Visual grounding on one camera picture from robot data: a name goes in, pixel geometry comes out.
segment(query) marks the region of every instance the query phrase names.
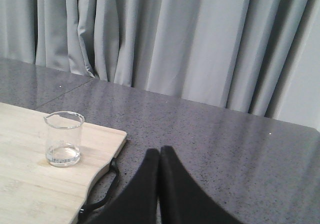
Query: gray curtain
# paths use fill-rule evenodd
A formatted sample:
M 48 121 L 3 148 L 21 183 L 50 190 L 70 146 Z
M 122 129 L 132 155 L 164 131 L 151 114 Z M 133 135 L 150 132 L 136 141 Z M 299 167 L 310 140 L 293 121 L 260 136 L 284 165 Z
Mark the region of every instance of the gray curtain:
M 319 0 L 0 2 L 0 57 L 320 130 Z

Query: wooden cutting board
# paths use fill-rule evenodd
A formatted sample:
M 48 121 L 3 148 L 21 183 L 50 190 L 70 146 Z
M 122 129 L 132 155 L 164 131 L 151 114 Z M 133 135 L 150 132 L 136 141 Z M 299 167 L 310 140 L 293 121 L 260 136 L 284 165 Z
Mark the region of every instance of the wooden cutting board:
M 80 161 L 51 166 L 46 115 L 0 102 L 0 224 L 76 223 L 91 188 L 125 143 L 126 132 L 85 122 Z

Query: gray countertop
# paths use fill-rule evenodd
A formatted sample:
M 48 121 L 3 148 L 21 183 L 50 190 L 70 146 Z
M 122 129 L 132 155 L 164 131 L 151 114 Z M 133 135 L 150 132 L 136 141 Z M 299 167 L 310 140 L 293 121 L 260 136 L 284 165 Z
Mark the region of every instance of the gray countertop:
M 126 131 L 117 194 L 148 148 L 170 145 L 202 189 L 240 221 L 320 223 L 320 134 L 310 127 L 6 59 L 0 102 L 79 112 L 89 123 Z M 104 196 L 111 179 L 102 178 L 90 202 Z

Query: granite countertop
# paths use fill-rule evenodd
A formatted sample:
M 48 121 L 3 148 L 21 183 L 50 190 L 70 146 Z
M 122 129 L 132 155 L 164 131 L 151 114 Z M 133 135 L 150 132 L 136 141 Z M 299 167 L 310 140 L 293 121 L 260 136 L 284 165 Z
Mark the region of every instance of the granite countertop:
M 79 112 L 89 123 L 126 131 L 117 194 L 148 148 L 170 145 L 240 221 L 320 223 L 320 134 L 313 128 L 7 59 L 0 59 L 0 102 Z M 89 202 L 103 197 L 111 180 L 106 175 Z

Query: black strap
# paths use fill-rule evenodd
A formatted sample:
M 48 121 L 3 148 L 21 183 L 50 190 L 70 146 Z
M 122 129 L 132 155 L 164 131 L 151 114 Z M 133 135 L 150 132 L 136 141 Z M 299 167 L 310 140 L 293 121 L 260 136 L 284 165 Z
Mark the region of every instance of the black strap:
M 119 184 L 119 176 L 120 176 L 120 171 L 117 166 L 117 159 L 115 157 L 112 158 L 112 160 L 110 162 L 109 171 L 114 172 L 115 177 L 114 177 L 105 197 L 102 200 L 98 201 L 97 203 L 84 204 L 81 207 L 79 214 L 78 214 L 78 224 L 83 222 L 88 217 L 89 213 L 91 213 L 93 210 L 98 209 L 98 208 L 102 207 L 103 205 L 105 205 L 111 199 L 112 195 L 114 194 L 114 192 Z

